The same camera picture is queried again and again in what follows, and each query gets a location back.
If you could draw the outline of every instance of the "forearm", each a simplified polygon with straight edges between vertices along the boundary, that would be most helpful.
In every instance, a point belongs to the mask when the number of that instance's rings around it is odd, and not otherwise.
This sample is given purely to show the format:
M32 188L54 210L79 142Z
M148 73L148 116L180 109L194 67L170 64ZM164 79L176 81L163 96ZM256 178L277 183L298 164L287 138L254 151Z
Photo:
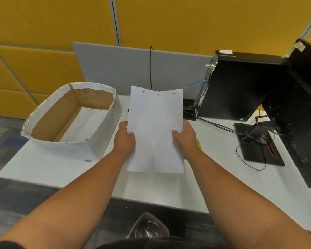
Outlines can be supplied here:
M101 220L125 159L112 151L36 208L1 240L16 241L27 249L82 248Z
M235 248L286 248L291 241L311 242L311 235L202 151L188 161L216 226Z

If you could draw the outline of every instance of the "desk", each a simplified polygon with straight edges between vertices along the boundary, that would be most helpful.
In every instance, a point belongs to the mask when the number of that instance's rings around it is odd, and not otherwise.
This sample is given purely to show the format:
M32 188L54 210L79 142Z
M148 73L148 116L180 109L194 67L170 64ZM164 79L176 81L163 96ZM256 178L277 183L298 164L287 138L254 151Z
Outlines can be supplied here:
M119 122L127 121L130 97L119 95L119 98L123 110ZM217 119L212 121L233 128L233 121ZM291 171L295 169L293 168L295 165L278 136L274 142L286 166L267 165L263 171L258 172L242 163L235 154L238 146L235 134L199 120L190 121L190 124L196 131L196 136L206 154L249 187L272 201L304 229L311 230L311 201L308 199L311 196L302 193ZM104 155L113 149L114 135L117 130L118 125ZM95 162L56 157L38 148L32 142L27 142L0 171L0 177L62 188L94 164ZM250 165L259 169L264 166L253 162ZM185 161L185 173L181 175L121 171L112 197L208 213L187 161Z

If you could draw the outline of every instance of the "blue cable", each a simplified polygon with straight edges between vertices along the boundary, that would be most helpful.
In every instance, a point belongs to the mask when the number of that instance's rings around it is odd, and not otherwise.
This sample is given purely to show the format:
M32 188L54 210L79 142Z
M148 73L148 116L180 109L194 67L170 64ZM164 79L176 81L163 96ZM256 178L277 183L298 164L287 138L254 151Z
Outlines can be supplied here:
M187 90L189 87L191 87L193 84L196 84L196 83L198 83L198 82L206 82L207 80L206 79L204 79L204 80L199 80L199 81L196 81L196 82L194 82L194 83L191 83L190 85L188 85L188 87L186 88L186 89L184 89L184 91L185 90Z

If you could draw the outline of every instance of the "cardboard box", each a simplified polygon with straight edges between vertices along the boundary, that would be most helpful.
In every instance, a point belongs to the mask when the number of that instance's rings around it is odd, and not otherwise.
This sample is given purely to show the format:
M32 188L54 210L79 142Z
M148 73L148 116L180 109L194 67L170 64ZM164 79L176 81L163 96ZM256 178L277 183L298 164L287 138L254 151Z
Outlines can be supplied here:
M121 112L114 88L90 82L70 83L33 111L21 133L54 155L98 161Z

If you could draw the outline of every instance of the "stack of paper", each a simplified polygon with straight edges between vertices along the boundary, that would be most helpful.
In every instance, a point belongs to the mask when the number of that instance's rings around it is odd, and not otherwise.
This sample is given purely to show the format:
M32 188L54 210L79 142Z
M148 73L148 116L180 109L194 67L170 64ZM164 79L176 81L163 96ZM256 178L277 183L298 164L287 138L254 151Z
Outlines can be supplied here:
M157 92L131 87L128 133L136 149L125 163L127 171L184 173L184 159L171 131L183 130L183 89Z

